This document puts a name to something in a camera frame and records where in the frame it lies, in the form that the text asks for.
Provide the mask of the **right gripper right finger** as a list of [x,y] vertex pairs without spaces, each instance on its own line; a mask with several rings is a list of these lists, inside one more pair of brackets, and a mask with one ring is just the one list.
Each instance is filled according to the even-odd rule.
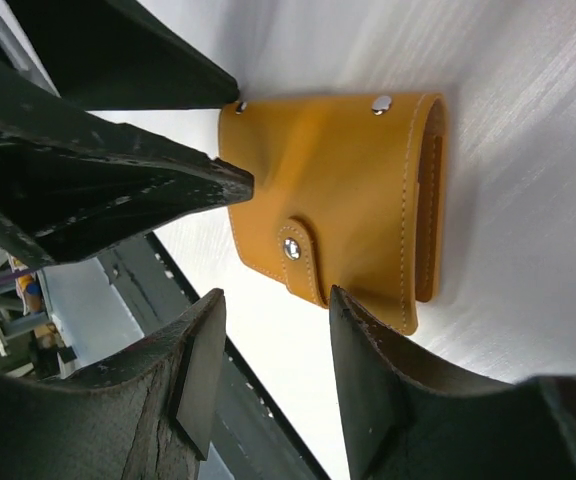
[[340,287],[331,344],[355,479],[576,479],[576,376],[505,383],[386,327]]

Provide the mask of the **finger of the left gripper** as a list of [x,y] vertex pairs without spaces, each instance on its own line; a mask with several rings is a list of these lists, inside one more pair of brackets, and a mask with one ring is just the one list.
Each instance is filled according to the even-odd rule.
[[91,115],[0,62],[0,247],[82,261],[182,216],[248,201],[250,173]]
[[8,4],[60,96],[84,110],[220,109],[237,81],[138,1]]

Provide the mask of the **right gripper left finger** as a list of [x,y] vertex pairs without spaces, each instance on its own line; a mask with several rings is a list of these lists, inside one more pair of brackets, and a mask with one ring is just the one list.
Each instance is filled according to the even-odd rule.
[[225,341],[213,289],[129,347],[42,381],[0,373],[0,479],[194,479]]

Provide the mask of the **yellow leather card holder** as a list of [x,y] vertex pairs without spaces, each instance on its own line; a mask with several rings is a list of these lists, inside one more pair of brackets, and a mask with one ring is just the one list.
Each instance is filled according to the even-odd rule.
[[220,156],[254,178],[228,210],[241,261],[322,308],[341,287],[414,333],[439,290],[447,120],[437,92],[224,107]]

